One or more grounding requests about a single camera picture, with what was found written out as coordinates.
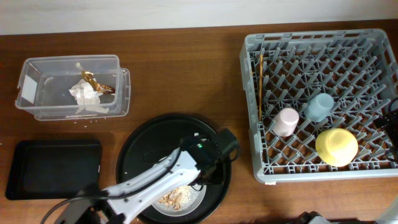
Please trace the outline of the white tissue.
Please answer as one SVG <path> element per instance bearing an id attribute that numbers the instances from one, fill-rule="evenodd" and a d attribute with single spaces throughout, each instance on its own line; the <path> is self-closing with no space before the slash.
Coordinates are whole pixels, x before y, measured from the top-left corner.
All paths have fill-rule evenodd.
<path id="1" fill-rule="evenodd" d="M 76 114 L 83 110 L 108 113 L 108 108 L 100 106 L 100 96 L 102 93 L 94 90 L 84 79 L 81 79 L 76 85 L 72 86 L 69 92 L 75 98 L 78 105 L 83 105 L 82 108 L 77 109 Z"/>

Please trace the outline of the yellow bowl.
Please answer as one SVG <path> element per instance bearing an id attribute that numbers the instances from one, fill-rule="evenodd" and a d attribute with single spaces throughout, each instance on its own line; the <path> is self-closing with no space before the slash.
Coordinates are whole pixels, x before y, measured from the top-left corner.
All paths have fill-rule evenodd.
<path id="1" fill-rule="evenodd" d="M 334 128 L 322 131 L 315 141 L 318 156 L 328 165 L 348 165 L 358 153 L 358 141 L 346 129 Z"/>

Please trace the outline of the pink cup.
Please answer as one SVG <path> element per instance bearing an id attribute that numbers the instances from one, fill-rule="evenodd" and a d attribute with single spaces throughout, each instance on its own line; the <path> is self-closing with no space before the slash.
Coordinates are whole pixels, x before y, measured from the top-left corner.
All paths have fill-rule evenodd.
<path id="1" fill-rule="evenodd" d="M 275 126 L 272 131 L 282 137 L 293 134 L 299 121 L 299 114 L 293 108 L 282 109 L 275 117 Z"/>

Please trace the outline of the grey plate with food scraps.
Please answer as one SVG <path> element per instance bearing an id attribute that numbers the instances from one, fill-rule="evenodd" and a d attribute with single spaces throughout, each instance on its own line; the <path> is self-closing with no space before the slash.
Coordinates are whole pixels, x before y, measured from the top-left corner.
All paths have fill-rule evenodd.
<path id="1" fill-rule="evenodd" d="M 184 185 L 163 195 L 152 206 L 163 215 L 181 217 L 198 208 L 205 193 L 205 185 Z"/>

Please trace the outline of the light blue cup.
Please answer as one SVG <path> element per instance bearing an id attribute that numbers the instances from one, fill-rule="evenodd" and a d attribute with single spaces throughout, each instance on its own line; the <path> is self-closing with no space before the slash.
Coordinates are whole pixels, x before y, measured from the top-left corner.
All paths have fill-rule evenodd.
<path id="1" fill-rule="evenodd" d="M 308 102 L 304 115 L 310 121 L 319 123 L 331 112 L 335 102 L 331 95 L 320 93 Z"/>

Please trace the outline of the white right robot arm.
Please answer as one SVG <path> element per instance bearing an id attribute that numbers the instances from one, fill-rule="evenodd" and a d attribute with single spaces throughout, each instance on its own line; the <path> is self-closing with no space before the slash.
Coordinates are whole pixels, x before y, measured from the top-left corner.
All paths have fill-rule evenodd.
<path id="1" fill-rule="evenodd" d="M 392 109 L 395 102 L 397 102 L 397 98 L 388 104 L 386 115 L 373 121 L 377 129 L 381 128 L 392 143 L 392 146 L 384 153 L 386 159 L 391 162 L 397 162 L 397 108 Z"/>

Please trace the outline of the wooden chopstick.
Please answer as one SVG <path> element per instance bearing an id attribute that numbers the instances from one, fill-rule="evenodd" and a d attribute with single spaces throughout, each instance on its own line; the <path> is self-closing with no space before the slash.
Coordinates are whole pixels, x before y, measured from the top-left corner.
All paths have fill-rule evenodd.
<path id="1" fill-rule="evenodd" d="M 260 53 L 259 55 L 259 101 L 258 101 L 258 107 L 259 107 L 259 122 L 262 122 L 262 69 L 263 69 L 263 53 Z"/>

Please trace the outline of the gold snack wrapper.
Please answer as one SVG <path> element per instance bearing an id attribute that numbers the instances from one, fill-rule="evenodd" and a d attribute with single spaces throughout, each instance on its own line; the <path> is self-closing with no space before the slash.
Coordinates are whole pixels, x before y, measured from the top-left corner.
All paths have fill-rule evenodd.
<path id="1" fill-rule="evenodd" d="M 98 83 L 97 81 L 94 80 L 94 74 L 91 72 L 87 71 L 82 71 L 81 75 L 84 79 L 84 81 L 88 82 L 91 87 L 96 90 L 97 92 L 103 93 L 103 94 L 115 94 L 116 89 L 107 85 L 102 85 Z"/>

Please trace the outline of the food scraps pile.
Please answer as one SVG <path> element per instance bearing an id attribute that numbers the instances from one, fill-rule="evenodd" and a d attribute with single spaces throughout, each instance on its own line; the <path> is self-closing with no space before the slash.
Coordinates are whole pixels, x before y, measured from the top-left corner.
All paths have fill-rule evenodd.
<path id="1" fill-rule="evenodd" d="M 159 199 L 159 203 L 174 210 L 180 210 L 182 205 L 186 205 L 190 201 L 192 188 L 185 185 L 170 191 Z"/>

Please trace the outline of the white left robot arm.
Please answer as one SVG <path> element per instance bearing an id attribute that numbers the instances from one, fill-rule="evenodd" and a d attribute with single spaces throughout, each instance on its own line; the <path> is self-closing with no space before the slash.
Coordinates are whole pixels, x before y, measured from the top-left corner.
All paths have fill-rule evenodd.
<path id="1" fill-rule="evenodd" d="M 233 151 L 239 151 L 239 141 L 228 129 L 213 138 L 187 136 L 178 148 L 150 169 L 96 193 L 82 190 L 56 204 L 41 222 L 45 223 L 53 212 L 65 207 L 56 223 L 130 223 L 162 196 L 181 186 L 202 190 L 209 184 L 221 184 L 221 178 L 214 173 L 218 166 L 231 160 Z"/>

